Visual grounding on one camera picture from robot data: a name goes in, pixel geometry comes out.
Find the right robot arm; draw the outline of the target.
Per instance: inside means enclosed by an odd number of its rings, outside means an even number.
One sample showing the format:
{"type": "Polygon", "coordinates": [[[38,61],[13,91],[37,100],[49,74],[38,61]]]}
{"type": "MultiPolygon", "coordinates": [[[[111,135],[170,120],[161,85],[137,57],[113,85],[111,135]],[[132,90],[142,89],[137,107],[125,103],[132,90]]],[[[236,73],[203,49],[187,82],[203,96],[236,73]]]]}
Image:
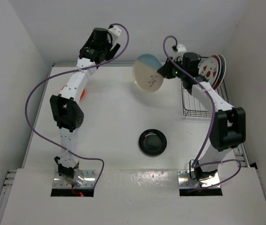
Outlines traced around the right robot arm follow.
{"type": "Polygon", "coordinates": [[[211,115],[211,123],[204,140],[210,145],[207,150],[200,149],[191,165],[193,178],[196,180],[214,176],[228,153],[246,139],[245,110],[225,101],[210,82],[210,79],[216,78],[225,69],[225,60],[219,56],[209,57],[200,63],[197,54],[186,52],[181,57],[169,57],[158,70],[164,78],[179,78],[184,89],[211,115]]]}

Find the beige blue leaf plate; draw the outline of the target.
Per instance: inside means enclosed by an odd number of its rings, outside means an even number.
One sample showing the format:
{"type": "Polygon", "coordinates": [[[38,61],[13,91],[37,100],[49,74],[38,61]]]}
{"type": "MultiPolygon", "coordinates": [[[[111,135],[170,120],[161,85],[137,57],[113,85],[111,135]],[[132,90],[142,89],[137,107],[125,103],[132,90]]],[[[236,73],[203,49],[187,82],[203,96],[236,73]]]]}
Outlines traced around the beige blue leaf plate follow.
{"type": "Polygon", "coordinates": [[[133,64],[133,79],[142,91],[153,93],[163,84],[163,76],[158,73],[161,62],[151,54],[139,56],[133,64]]]}

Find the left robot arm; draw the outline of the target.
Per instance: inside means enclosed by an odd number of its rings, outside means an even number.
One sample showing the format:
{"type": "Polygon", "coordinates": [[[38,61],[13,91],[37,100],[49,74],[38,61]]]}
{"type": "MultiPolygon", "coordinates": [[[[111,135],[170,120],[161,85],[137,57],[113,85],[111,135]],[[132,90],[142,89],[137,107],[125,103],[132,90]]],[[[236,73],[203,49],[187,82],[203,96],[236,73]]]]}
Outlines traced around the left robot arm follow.
{"type": "Polygon", "coordinates": [[[60,134],[61,154],[55,158],[59,174],[78,185],[83,173],[79,160],[73,153],[77,149],[77,137],[83,124],[84,113],[79,106],[83,91],[98,69],[98,64],[114,58],[120,48],[117,39],[121,29],[113,24],[109,28],[94,28],[87,42],[79,51],[75,72],[59,92],[52,95],[50,106],[60,134]]]}

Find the white watermelon pattern plate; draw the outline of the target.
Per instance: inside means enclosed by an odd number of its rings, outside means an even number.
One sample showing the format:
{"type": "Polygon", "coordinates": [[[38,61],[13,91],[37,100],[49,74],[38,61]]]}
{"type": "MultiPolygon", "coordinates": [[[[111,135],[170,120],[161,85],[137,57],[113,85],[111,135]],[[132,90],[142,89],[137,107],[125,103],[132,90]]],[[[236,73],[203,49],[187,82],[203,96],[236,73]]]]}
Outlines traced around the white watermelon pattern plate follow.
{"type": "Polygon", "coordinates": [[[204,76],[210,84],[215,80],[218,71],[218,60],[215,57],[205,59],[199,67],[199,75],[204,76]]]}

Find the orange plate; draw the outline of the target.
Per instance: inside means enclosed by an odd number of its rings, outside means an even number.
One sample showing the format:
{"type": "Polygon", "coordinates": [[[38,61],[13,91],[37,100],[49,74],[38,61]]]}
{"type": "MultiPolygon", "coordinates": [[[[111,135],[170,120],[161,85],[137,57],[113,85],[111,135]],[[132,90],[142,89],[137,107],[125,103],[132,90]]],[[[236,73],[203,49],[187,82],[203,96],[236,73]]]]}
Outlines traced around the orange plate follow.
{"type": "Polygon", "coordinates": [[[85,95],[85,89],[81,93],[80,100],[82,100],[82,98],[84,97],[84,95],[85,95]]]}

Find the red teal floral plate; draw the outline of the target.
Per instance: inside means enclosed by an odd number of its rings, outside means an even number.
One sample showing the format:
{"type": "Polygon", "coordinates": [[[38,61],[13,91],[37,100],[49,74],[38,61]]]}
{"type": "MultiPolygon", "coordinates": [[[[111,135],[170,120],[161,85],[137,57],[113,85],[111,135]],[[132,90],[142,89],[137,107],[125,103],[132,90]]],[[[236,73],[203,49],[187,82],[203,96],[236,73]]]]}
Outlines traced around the red teal floral plate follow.
{"type": "Polygon", "coordinates": [[[221,60],[222,66],[221,66],[219,78],[213,87],[214,90],[216,90],[221,85],[222,81],[224,80],[226,69],[227,69],[227,64],[226,64],[226,60],[225,60],[224,56],[218,55],[218,57],[221,60]]]}
{"type": "Polygon", "coordinates": [[[214,81],[212,82],[212,88],[215,90],[216,89],[216,83],[220,77],[220,73],[221,73],[221,68],[222,68],[222,62],[221,59],[219,57],[219,55],[213,55],[214,58],[216,58],[217,62],[218,62],[218,72],[216,74],[216,78],[214,79],[214,81]]]}

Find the black plate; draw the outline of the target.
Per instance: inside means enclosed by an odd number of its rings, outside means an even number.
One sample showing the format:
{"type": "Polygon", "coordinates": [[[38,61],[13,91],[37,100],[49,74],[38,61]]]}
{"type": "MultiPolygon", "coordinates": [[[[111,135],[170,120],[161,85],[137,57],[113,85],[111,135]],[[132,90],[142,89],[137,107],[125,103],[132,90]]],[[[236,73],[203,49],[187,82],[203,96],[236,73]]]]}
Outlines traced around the black plate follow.
{"type": "Polygon", "coordinates": [[[146,156],[157,157],[165,151],[167,139],[161,131],[148,129],[139,136],[138,145],[141,152],[146,156]]]}

